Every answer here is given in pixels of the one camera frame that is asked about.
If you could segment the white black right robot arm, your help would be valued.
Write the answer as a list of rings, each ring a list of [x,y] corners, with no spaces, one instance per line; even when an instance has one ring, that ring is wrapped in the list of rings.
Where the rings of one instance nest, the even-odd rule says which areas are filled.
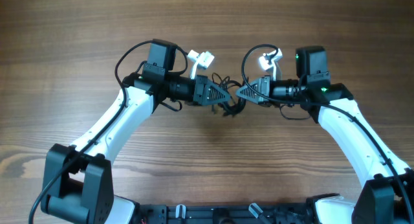
[[[306,223],[412,223],[413,169],[396,156],[363,117],[344,84],[331,82],[327,53],[322,46],[296,49],[295,80],[282,80],[281,49],[259,58],[268,74],[245,81],[239,98],[260,106],[299,105],[335,140],[353,167],[362,191],[356,201],[340,194],[307,199]]]

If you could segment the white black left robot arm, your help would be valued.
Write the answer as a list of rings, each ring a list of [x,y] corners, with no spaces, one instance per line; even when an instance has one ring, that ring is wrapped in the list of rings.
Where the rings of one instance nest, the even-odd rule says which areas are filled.
[[[48,151],[30,221],[41,210],[71,223],[146,223],[147,213],[139,203],[114,194],[112,166],[120,150],[166,99],[193,106],[229,101],[224,89],[197,74],[211,65],[212,53],[185,52],[184,69],[175,71],[180,46],[161,39],[147,45],[148,58],[118,80],[120,92],[100,119],[70,145],[55,144]]]

